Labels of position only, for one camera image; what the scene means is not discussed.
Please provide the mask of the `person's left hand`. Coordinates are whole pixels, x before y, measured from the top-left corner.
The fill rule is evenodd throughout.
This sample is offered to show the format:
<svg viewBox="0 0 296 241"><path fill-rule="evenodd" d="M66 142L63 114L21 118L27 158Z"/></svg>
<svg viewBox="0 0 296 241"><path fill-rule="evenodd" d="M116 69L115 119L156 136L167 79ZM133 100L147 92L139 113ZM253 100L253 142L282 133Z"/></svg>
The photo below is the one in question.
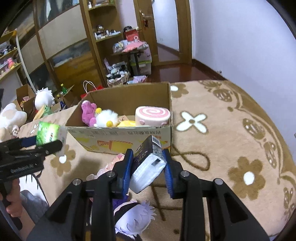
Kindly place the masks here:
<svg viewBox="0 0 296 241"><path fill-rule="evenodd" d="M20 180L15 179L12 181L12 189L10 193L6 196L6 199L11 204L6 208L8 214L11 217L21 217L23 212L22 201L20 197Z"/></svg>

